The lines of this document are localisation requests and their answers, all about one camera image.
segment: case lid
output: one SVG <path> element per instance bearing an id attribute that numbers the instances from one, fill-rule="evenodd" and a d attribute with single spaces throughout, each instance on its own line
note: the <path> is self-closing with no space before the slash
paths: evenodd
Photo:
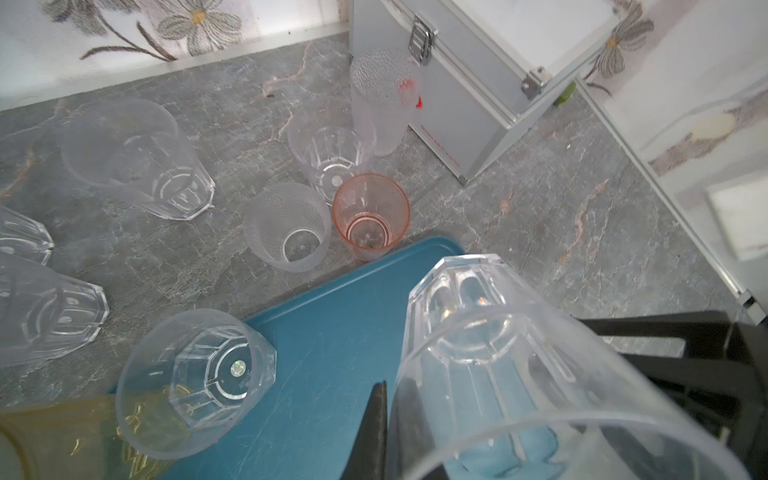
<path id="1" fill-rule="evenodd" d="M 523 68 L 558 71 L 574 49 L 616 23 L 608 0 L 442 0 L 453 3 Z"/>

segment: green object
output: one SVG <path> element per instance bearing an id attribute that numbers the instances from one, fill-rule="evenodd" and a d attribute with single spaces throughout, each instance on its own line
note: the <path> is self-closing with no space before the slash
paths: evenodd
<path id="1" fill-rule="evenodd" d="M 574 90 L 576 90 L 576 82 L 572 81 L 571 84 L 563 90 L 563 93 L 560 94 L 558 99 L 554 101 L 553 105 L 557 107 L 558 105 L 564 104 L 571 95 L 573 95 Z"/>

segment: blue tray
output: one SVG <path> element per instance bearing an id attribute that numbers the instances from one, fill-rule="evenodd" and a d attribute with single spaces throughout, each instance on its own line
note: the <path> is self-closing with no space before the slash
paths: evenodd
<path id="1" fill-rule="evenodd" d="M 441 258 L 463 254 L 428 238 L 246 320 L 277 349 L 275 385 L 162 478 L 338 480 L 375 382 L 387 381 L 392 405 L 410 290 Z"/>

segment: case latch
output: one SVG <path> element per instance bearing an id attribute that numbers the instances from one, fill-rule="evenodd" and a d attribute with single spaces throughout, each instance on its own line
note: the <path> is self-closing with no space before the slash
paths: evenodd
<path id="1" fill-rule="evenodd" d="M 523 79 L 520 89 L 528 100 L 533 100 L 533 97 L 541 93 L 541 89 L 544 88 L 547 83 L 552 79 L 552 75 L 544 67 L 531 70 Z"/>
<path id="2" fill-rule="evenodd" d="M 413 58 L 421 65 L 427 65 L 429 59 L 432 58 L 432 45 L 435 43 L 436 35 L 436 30 L 432 30 L 419 17 L 414 17 L 408 49 Z"/>

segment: flower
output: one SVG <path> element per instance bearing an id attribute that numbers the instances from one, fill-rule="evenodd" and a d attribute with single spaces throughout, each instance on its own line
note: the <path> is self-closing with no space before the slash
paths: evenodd
<path id="1" fill-rule="evenodd" d="M 627 9 L 627 17 L 614 28 L 605 42 L 603 51 L 598 55 L 595 67 L 603 78 L 610 78 L 624 71 L 622 51 L 635 51 L 645 43 L 645 34 L 654 30 L 652 20 L 640 20 L 643 7 L 637 0 L 622 2 Z"/>
<path id="2" fill-rule="evenodd" d="M 157 26 L 157 33 L 166 40 L 187 39 L 190 55 L 209 53 L 240 42 L 241 22 L 237 15 L 212 12 L 222 0 L 161 0 L 170 17 Z"/>
<path id="3" fill-rule="evenodd" d="M 43 5 L 43 12 L 54 22 L 72 18 L 74 26 L 86 35 L 106 35 L 99 7 L 125 14 L 139 11 L 134 0 L 52 0 Z"/>

